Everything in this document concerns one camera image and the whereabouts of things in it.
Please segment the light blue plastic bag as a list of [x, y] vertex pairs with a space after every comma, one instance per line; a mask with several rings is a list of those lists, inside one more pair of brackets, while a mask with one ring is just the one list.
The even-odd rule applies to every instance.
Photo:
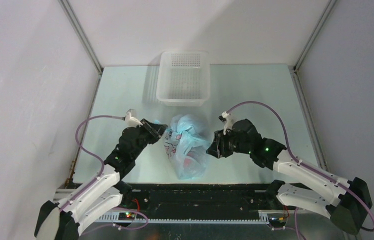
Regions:
[[210, 129], [206, 119], [193, 114], [179, 114], [172, 118], [164, 133], [163, 146], [179, 180], [201, 178], [210, 157]]

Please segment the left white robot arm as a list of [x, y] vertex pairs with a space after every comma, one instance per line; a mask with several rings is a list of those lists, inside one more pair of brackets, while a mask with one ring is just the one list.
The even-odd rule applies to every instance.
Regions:
[[107, 211], [131, 206], [133, 195], [122, 179], [135, 167], [143, 150], [162, 138], [168, 126], [146, 119], [123, 120], [128, 127], [109, 156], [100, 160], [96, 176], [67, 197], [41, 206], [34, 231], [37, 240], [76, 240]]

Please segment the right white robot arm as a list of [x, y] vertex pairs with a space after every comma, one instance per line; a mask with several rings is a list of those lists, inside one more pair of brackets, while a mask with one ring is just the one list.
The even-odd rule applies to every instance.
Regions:
[[206, 153], [227, 158], [234, 153], [247, 154], [261, 168], [295, 178], [305, 188], [274, 180], [266, 190], [268, 207], [298, 207], [328, 218], [342, 231], [357, 235], [364, 229], [368, 210], [373, 206], [367, 183], [361, 178], [348, 180], [316, 169], [307, 161], [294, 160], [285, 145], [261, 137], [255, 126], [243, 119], [231, 129], [217, 130]]

